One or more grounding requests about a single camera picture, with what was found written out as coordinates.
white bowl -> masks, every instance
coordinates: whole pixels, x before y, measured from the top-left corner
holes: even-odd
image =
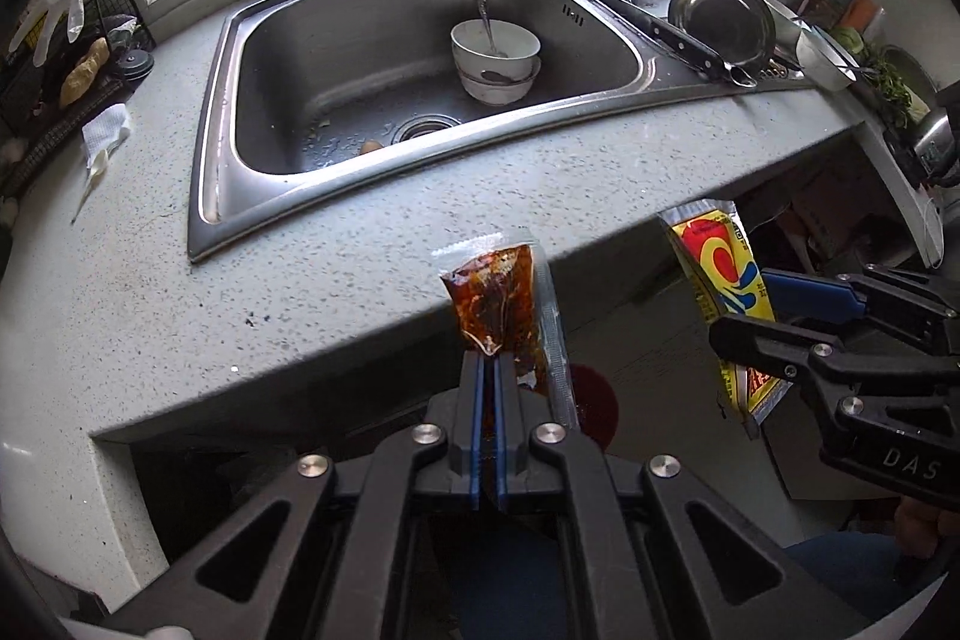
[[[513,104],[515,101],[520,101],[522,97],[530,92],[534,80],[539,74],[540,66],[541,60],[535,55],[534,71],[522,82],[515,82],[512,85],[497,85],[482,78],[473,78],[469,74],[464,74],[459,68],[457,73],[460,75],[460,82],[464,86],[464,90],[467,91],[469,95],[472,95],[482,104],[491,107],[502,107],[507,104]]]
[[[496,71],[516,81],[525,80],[533,72],[539,39],[526,28],[504,20],[491,20],[490,25],[497,49],[507,57],[491,55],[483,20],[464,20],[450,31],[457,68],[475,80],[480,80],[484,71]]]
[[[797,62],[803,73],[827,91],[841,91],[856,82],[847,60],[817,31],[807,26],[797,40]]]

blue jeans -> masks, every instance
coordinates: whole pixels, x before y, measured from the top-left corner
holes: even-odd
[[[487,515],[479,529],[462,532],[434,535],[434,549],[464,640],[566,637],[557,543],[507,516]],[[786,554],[871,621],[920,590],[894,580],[899,549],[887,535],[837,531],[791,546]]]

yellow packet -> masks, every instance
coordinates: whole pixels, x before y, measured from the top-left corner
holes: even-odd
[[[733,201],[700,199],[661,213],[674,252],[693,283],[707,325],[721,314],[739,313],[774,320],[747,233]],[[750,367],[720,360],[731,408],[756,437],[760,423],[784,398],[790,384]]]

wet sink basin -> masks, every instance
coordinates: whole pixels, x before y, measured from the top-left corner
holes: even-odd
[[[701,95],[709,84],[594,0],[488,0],[541,40],[533,89],[488,107],[450,29],[476,0],[257,0],[224,21],[194,154],[191,261],[358,186],[541,129]],[[368,140],[383,149],[359,155]]]
[[[507,108],[474,100],[453,63],[450,29],[477,16],[476,0],[296,0],[269,11],[240,59],[240,159],[271,175],[310,172],[355,157],[366,140],[386,146],[404,132],[620,88],[640,73],[630,44],[572,0],[488,2],[541,40],[541,73]]]

red object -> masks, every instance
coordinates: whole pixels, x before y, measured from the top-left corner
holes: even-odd
[[[694,260],[701,265],[703,263],[704,244],[707,244],[707,240],[712,238],[720,239],[724,244],[723,247],[717,247],[713,250],[714,268],[726,280],[736,285],[740,275],[737,274],[736,264],[733,263],[730,238],[727,236],[727,228],[723,223],[717,223],[716,220],[691,220],[680,236],[683,244],[686,245],[686,249],[693,253]]]
[[[613,442],[616,425],[620,420],[620,405],[607,378],[588,366],[572,363],[570,377],[573,379],[573,396],[577,400],[577,417],[580,429],[601,450],[606,451]]]

